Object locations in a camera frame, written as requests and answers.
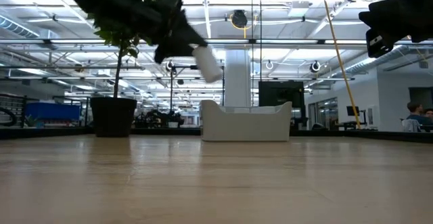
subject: wooden table surface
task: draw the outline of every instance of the wooden table surface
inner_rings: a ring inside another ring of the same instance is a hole
[[[433,223],[433,145],[0,141],[0,223]]]

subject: potted plant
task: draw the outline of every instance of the potted plant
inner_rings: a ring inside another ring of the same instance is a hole
[[[95,35],[105,41],[104,45],[119,48],[113,96],[92,97],[90,101],[95,134],[97,137],[128,137],[134,121],[137,101],[118,97],[119,75],[122,58],[126,55],[134,58],[138,56],[139,34],[126,24],[104,16],[103,12],[89,14],[88,19],[94,20],[94,27],[99,29]]]
[[[181,127],[181,125],[183,125],[183,123],[185,122],[185,120],[183,120],[181,118],[181,114],[180,113],[175,113],[173,111],[169,112],[167,115],[167,124],[168,127],[171,129],[178,129]]]

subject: blue container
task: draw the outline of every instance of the blue container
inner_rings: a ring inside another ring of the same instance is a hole
[[[26,116],[32,116],[38,120],[79,120],[80,106],[29,103],[26,105]]]

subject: plant stem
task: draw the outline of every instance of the plant stem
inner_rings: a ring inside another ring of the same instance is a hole
[[[118,90],[119,90],[119,76],[120,76],[120,67],[122,66],[122,53],[123,53],[123,41],[120,41],[119,54],[117,56],[117,69],[116,69],[116,80],[114,81],[114,94],[113,98],[117,98]]]

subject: white column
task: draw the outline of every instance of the white column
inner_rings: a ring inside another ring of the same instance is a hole
[[[248,50],[227,50],[224,106],[251,106],[250,58]]]

